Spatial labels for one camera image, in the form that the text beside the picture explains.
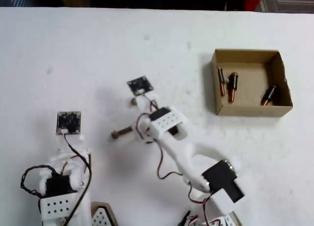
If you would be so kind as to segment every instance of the robotic arm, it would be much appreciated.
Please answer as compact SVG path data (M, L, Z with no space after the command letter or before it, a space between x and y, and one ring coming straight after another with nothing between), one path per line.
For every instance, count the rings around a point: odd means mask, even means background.
M198 198L202 204L193 206L192 215L198 215L203 222L229 215L246 199L242 177L237 175L227 155L200 142L204 138L202 131L189 124L177 109L154 106L155 111L150 113L152 101L157 98L153 91L135 97L143 112L132 126L137 138L155 141L174 160L185 182L203 193ZM197 154L216 161L202 175L197 174L192 164Z

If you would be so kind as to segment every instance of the cardboard box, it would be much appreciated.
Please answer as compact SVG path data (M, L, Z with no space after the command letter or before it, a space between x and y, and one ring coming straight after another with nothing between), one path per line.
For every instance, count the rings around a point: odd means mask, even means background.
M217 66L223 69L225 96L220 95ZM290 90L280 53L273 50L216 49L211 61L217 115L280 117L292 109ZM227 81L238 74L235 100L228 102ZM272 102L261 106L270 85L277 90Z

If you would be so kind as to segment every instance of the metal screw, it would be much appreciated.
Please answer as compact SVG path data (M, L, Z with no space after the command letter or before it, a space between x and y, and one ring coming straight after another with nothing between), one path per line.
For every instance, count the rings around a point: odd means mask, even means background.
M113 139L118 139L121 135L128 134L129 132L132 132L132 126L129 126L118 131L113 130L111 132L111 136Z
M135 97L133 97L133 98L131 99L131 105L132 105L132 106L137 106L137 101L136 101L136 98L135 98Z

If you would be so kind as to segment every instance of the white table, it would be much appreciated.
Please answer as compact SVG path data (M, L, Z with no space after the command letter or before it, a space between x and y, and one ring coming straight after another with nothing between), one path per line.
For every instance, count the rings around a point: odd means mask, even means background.
M67 110L82 111L92 200L110 203L121 226L177 225L188 187L177 176L157 179L159 149L132 135L109 138L134 121L126 82L142 75L164 104L242 162L252 189L250 210L239 213L247 225L313 222L314 15L1 8L0 22L0 225L40 225L21 175L60 147L56 112ZM215 48L280 50L292 111L280 119L213 114L207 65ZM173 169L167 156L162 173ZM30 174L27 185L38 181Z

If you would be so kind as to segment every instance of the small black circuit board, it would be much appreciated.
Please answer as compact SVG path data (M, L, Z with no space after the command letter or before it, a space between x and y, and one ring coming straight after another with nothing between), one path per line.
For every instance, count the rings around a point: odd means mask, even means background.
M130 89L132 90L134 96L139 96L142 93L146 93L146 92L154 90L153 86L148 81L146 76L142 76L135 80L129 81L128 85Z
M80 134L80 118L81 112L58 112L56 134Z

